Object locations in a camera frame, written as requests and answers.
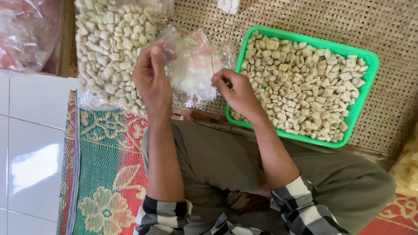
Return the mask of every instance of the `red and green mat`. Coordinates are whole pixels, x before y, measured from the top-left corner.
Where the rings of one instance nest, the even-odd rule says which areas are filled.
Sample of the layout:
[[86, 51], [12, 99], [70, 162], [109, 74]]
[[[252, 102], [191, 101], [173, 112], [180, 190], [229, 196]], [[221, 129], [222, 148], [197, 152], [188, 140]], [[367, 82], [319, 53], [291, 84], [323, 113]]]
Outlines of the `red and green mat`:
[[[148, 121], [123, 110], [77, 109], [75, 100], [70, 92], [57, 235], [132, 235], [147, 187], [141, 140]], [[228, 200], [244, 212], [256, 196], [232, 192]], [[418, 199], [397, 194], [359, 234], [418, 234]]]

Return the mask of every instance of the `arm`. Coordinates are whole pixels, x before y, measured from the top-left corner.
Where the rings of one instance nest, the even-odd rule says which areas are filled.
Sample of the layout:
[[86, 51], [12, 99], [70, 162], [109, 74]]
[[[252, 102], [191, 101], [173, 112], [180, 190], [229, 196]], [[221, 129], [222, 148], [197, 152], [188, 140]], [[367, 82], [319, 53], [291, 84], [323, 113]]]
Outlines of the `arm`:
[[154, 46], [138, 57], [133, 82], [147, 106], [150, 122], [147, 195], [138, 211], [134, 234], [184, 234], [191, 203], [184, 184], [171, 129], [172, 91], [162, 49]]
[[300, 176], [298, 168], [255, 97], [248, 77], [223, 69], [213, 76], [212, 84], [225, 96], [234, 110], [251, 122], [260, 147], [267, 182], [274, 189], [271, 207], [282, 212], [290, 233], [348, 234], [339, 227], [326, 206], [316, 203], [316, 188]]

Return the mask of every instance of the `white tile floor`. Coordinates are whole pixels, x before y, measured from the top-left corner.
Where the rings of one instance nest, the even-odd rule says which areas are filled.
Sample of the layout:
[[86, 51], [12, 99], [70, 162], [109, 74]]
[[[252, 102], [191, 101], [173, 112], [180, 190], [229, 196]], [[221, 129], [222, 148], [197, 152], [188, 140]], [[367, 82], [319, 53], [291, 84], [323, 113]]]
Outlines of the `white tile floor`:
[[73, 78], [0, 75], [0, 235], [55, 235], [68, 95], [77, 87]]

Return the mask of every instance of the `woven bamboo mat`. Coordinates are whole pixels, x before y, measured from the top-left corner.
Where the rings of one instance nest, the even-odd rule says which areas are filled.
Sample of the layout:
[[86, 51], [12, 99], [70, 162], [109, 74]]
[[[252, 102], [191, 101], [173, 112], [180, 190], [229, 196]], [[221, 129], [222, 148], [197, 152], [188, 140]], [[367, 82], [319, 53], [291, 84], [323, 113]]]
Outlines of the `woven bamboo mat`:
[[[349, 145], [396, 157], [417, 121], [417, 0], [242, 0], [238, 15], [216, 0], [176, 0], [172, 20], [237, 48], [247, 29], [263, 25], [375, 52], [379, 70]], [[224, 115], [225, 105], [220, 97], [205, 111]]]

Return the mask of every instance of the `person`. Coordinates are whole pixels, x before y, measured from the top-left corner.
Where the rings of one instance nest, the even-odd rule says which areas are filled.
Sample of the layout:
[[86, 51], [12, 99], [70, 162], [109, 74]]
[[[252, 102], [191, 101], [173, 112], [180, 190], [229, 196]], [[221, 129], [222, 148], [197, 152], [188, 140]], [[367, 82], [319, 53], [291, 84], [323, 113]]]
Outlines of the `person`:
[[[393, 197], [394, 181], [374, 163], [282, 141], [248, 77], [232, 70], [217, 72], [212, 84], [251, 122], [259, 151], [242, 137], [171, 120], [164, 66], [157, 45], [141, 52], [133, 72], [150, 124], [142, 139], [148, 187], [134, 234], [356, 234]], [[242, 215], [222, 193], [266, 189], [270, 205]]]

